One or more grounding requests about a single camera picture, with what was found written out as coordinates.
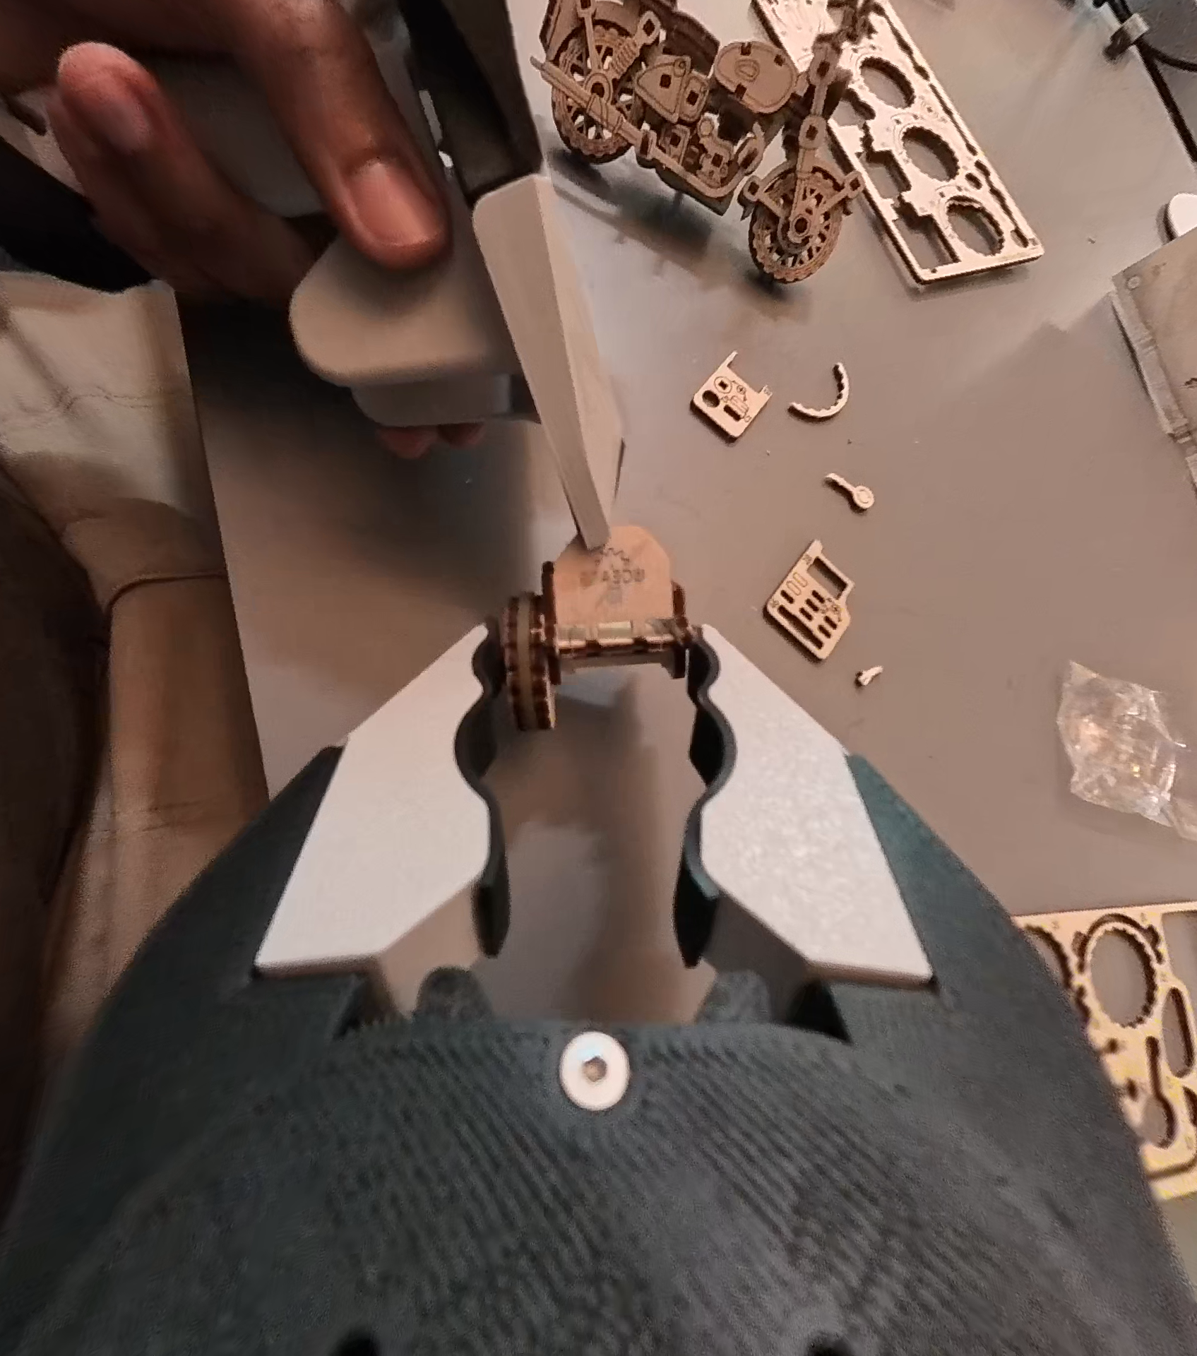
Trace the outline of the wooden motorcycle model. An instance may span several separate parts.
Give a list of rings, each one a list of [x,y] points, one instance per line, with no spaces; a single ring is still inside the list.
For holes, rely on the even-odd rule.
[[[850,76],[871,3],[844,3],[839,26],[797,68],[775,42],[719,42],[675,3],[552,2],[533,66],[550,88],[569,153],[606,164],[634,153],[677,193],[749,222],[749,254],[776,283],[812,278],[833,255],[861,193],[826,156],[828,122]]]

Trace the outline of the wooden gear assembly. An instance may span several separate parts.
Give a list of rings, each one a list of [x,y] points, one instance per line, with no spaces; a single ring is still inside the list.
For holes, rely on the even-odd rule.
[[[669,618],[593,624],[560,624],[550,568],[539,587],[510,599],[500,620],[507,697],[518,730],[555,727],[555,692],[568,674],[658,666],[674,679],[687,676],[695,629],[680,584],[672,584]]]

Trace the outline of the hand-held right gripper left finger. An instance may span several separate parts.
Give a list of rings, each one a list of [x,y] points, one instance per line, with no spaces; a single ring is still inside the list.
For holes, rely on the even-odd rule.
[[[374,1003],[409,1013],[428,974],[500,953],[510,881],[488,770],[504,685],[497,634],[478,624],[346,737],[260,976],[362,976]]]

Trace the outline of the notched square wooden piece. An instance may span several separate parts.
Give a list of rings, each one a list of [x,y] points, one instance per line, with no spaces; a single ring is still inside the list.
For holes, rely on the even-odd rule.
[[[752,387],[735,371],[736,356],[736,352],[728,353],[690,400],[690,408],[730,441],[743,437],[773,395],[768,387]]]

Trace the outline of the curved toothed wooden piece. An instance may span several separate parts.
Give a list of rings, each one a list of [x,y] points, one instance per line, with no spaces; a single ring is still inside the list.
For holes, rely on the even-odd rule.
[[[802,419],[804,422],[810,424],[823,424],[828,422],[845,409],[849,398],[850,398],[850,379],[845,366],[842,363],[834,363],[831,369],[833,382],[834,382],[834,398],[825,406],[809,406],[800,401],[792,401],[788,406],[788,413],[792,417]]]

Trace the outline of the grey desk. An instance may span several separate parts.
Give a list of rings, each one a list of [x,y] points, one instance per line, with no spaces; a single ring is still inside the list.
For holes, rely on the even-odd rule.
[[[1149,77],[1065,3],[897,3],[1044,255],[911,286],[863,204],[776,291],[746,228],[539,130],[619,393],[618,522],[717,628],[868,758],[1011,913],[1197,900],[1197,844],[1068,791],[1070,661],[1160,692],[1197,759],[1197,496],[1109,299],[1197,185]],[[269,791],[342,740],[571,538],[544,440],[398,461],[285,323],[188,307],[183,336]],[[731,352],[768,387],[736,441],[690,408]],[[810,424],[788,406],[850,398]],[[866,514],[823,483],[876,494]],[[855,581],[823,663],[764,604],[812,541]],[[868,689],[855,673],[884,666]]]

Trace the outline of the grid-slotted wooden piece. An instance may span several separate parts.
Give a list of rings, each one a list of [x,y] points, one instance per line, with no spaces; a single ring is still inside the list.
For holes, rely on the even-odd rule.
[[[764,604],[764,615],[812,661],[823,663],[850,624],[853,587],[855,581],[812,541]]]

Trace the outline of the small clear plastic bag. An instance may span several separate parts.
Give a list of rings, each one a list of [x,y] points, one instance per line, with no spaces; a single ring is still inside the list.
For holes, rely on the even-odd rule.
[[[1160,692],[1073,660],[1064,671],[1056,727],[1076,799],[1197,844],[1197,759]]]

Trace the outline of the wooden sheet with gear hole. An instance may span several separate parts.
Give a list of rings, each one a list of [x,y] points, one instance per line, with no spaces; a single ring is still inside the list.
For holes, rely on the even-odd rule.
[[[1015,924],[1076,1013],[1153,1196],[1197,1196],[1197,900],[1027,913]]]

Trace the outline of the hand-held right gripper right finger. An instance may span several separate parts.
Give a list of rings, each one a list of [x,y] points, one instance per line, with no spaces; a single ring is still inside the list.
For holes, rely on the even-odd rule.
[[[688,656],[690,762],[674,936],[685,968],[770,992],[916,990],[932,965],[844,746],[715,628]]]

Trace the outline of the round-topped wooden plate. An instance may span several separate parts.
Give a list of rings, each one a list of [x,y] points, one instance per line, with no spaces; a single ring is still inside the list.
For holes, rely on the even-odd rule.
[[[634,525],[611,528],[598,549],[574,539],[553,562],[552,589],[561,628],[675,616],[671,557]]]

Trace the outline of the wooden sheet with round holes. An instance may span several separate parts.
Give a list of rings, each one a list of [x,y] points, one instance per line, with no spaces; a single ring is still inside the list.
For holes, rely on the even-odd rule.
[[[829,116],[842,165],[916,284],[1024,265],[1043,246],[892,3],[860,3]]]

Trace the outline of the person's left hand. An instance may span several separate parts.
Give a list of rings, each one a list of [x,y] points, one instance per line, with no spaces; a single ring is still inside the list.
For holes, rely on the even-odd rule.
[[[284,307],[318,249],[216,169],[138,63],[229,59],[258,87],[337,231],[372,263],[439,258],[451,222],[340,3],[0,2],[0,96],[46,122],[101,234],[192,299]]]

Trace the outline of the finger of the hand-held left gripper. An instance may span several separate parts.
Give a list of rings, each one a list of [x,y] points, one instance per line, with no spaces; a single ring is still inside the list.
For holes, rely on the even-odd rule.
[[[483,194],[472,226],[539,425],[590,552],[611,536],[624,433],[555,189],[542,172]]]

